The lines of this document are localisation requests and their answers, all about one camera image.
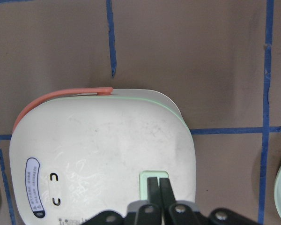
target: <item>green object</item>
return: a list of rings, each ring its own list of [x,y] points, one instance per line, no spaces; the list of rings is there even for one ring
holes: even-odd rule
[[[140,199],[147,200],[148,193],[147,193],[147,178],[148,177],[157,177],[158,184],[159,178],[169,178],[169,175],[166,171],[162,170],[145,170],[140,173]]]

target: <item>bolt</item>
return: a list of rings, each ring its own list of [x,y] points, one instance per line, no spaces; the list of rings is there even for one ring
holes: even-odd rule
[[[113,215],[106,217],[106,222],[107,223],[112,223],[116,220],[117,218]]]
[[[226,220],[227,219],[227,214],[223,211],[218,211],[215,213],[215,217],[219,220]]]
[[[153,211],[154,211],[154,208],[150,205],[145,208],[145,213],[152,213]]]
[[[178,213],[183,213],[183,212],[185,212],[186,208],[185,208],[184,205],[177,205],[177,206],[175,207],[175,210],[176,210],[176,212],[178,212]]]

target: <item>red handle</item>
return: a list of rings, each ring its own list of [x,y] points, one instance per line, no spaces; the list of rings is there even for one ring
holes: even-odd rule
[[[44,103],[45,101],[59,97],[59,96],[66,96],[66,95],[78,95],[78,94],[85,94],[85,93],[97,93],[97,95],[111,95],[113,88],[73,88],[73,89],[64,89],[51,92],[49,94],[45,94],[34,101],[30,102],[18,115],[17,119],[15,120],[15,124],[13,127],[13,131],[15,130],[16,126],[20,122],[20,120],[32,109],[37,107],[38,105]]]

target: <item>brown surface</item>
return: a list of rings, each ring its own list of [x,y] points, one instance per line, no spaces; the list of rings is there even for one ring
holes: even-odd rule
[[[281,126],[281,0],[274,8],[270,118]],[[118,68],[111,79],[105,1],[0,5],[0,134],[10,134],[21,109],[45,93],[96,86],[160,91],[189,128],[262,126],[266,1],[117,0],[113,13]],[[273,201],[281,134],[270,136],[265,224],[281,225]],[[202,212],[226,206],[257,220],[261,134],[194,141]],[[8,145],[0,143],[10,182]],[[8,225],[1,171],[0,196],[0,225]]]

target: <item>blue tape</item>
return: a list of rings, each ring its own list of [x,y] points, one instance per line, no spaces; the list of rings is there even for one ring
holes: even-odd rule
[[[10,192],[9,192],[7,176],[6,176],[6,173],[5,173],[5,165],[4,165],[2,149],[0,149],[0,167],[1,167],[1,172],[2,172],[2,178],[3,178],[3,184],[4,184],[4,188],[5,188],[7,203],[8,203],[8,209],[9,209],[11,224],[16,225],[14,208],[13,208],[13,204],[12,204],[11,196],[10,196]]]
[[[271,133],[278,133],[281,132],[281,127],[270,127]]]
[[[271,85],[271,67],[272,67],[272,40],[273,40],[273,16],[274,16],[274,0],[266,2],[266,44],[265,44],[265,60],[264,60],[264,84],[263,84],[263,130],[262,130],[262,151],[260,160],[260,181],[259,181],[259,208],[258,222],[264,222],[264,209],[266,201],[266,168],[267,154],[270,132],[270,105],[269,105],[269,89]]]
[[[262,127],[190,129],[192,135],[260,134]]]
[[[1,3],[19,2],[19,1],[31,1],[31,0],[0,0]]]
[[[10,140],[11,135],[0,135],[0,140]]]
[[[108,40],[109,40],[109,52],[111,58],[111,77],[114,78],[117,69],[117,56],[115,47],[115,36],[114,36],[114,24],[113,24],[113,13],[111,0],[106,0],[106,11],[107,21],[109,26]]]

